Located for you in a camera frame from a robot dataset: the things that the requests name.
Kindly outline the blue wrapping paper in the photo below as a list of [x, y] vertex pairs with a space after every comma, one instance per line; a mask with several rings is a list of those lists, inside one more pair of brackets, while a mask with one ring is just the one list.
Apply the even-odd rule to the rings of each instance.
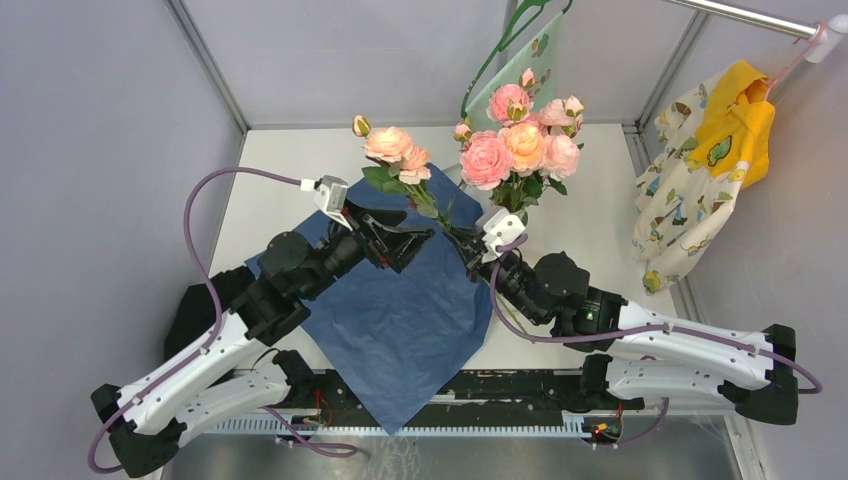
[[348, 197], [367, 208], [406, 210], [406, 225], [435, 232], [401, 273], [359, 263], [308, 303], [311, 315], [301, 326], [377, 424], [394, 434], [483, 345], [492, 303], [438, 223], [410, 210], [405, 197], [364, 179]]

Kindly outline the separated pink rose stem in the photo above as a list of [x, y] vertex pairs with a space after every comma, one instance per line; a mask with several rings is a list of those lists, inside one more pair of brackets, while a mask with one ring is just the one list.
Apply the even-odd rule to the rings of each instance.
[[497, 87], [490, 95], [486, 114], [490, 120], [500, 126], [513, 126], [522, 123], [532, 124], [548, 131], [560, 128], [573, 137], [583, 126], [585, 106], [574, 95], [567, 98], [555, 98], [534, 110], [534, 100], [541, 92], [541, 83], [535, 72], [526, 68], [516, 83]]

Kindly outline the pink flower bunch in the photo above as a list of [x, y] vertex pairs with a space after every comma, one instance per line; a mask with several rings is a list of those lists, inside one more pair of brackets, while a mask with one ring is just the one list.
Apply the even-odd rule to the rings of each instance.
[[461, 122], [454, 128], [454, 139], [462, 144], [460, 175], [466, 184], [491, 191], [509, 177], [513, 156], [497, 132], [473, 132]]

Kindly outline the cream ribbon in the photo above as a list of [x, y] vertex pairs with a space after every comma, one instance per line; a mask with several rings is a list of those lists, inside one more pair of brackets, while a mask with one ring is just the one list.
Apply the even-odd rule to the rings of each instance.
[[506, 301], [506, 299], [502, 295], [497, 294], [495, 296], [495, 300], [496, 305], [498, 306], [499, 311], [503, 314], [503, 316], [509, 319], [516, 327], [522, 328], [523, 325], [521, 324], [516, 312], [512, 309], [511, 305]]

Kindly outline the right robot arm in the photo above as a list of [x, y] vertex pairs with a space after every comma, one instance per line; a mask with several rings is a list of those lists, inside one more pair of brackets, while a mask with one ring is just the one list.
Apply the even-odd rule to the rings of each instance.
[[792, 367], [795, 331], [727, 330], [660, 314], [619, 294], [591, 286], [588, 271], [564, 252], [529, 266], [521, 242], [486, 243], [481, 233], [452, 228], [447, 238], [467, 272], [550, 333], [541, 343], [585, 353], [580, 400], [602, 408], [614, 398], [710, 399], [750, 420], [797, 421], [801, 390]]

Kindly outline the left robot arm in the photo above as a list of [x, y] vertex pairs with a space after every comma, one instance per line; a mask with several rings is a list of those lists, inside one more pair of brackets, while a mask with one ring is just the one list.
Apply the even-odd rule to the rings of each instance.
[[206, 332], [143, 378], [92, 392], [103, 424], [98, 436], [108, 439], [118, 470], [144, 477], [230, 417], [282, 401], [306, 405], [314, 381], [296, 352], [241, 379], [218, 380], [299, 327], [311, 314], [306, 302], [362, 261], [400, 273], [434, 234], [431, 228], [403, 226], [403, 211], [370, 210], [350, 201], [330, 218], [328, 235], [317, 244], [294, 231], [271, 239], [257, 260], [258, 278], [227, 308], [207, 281], [214, 323]]

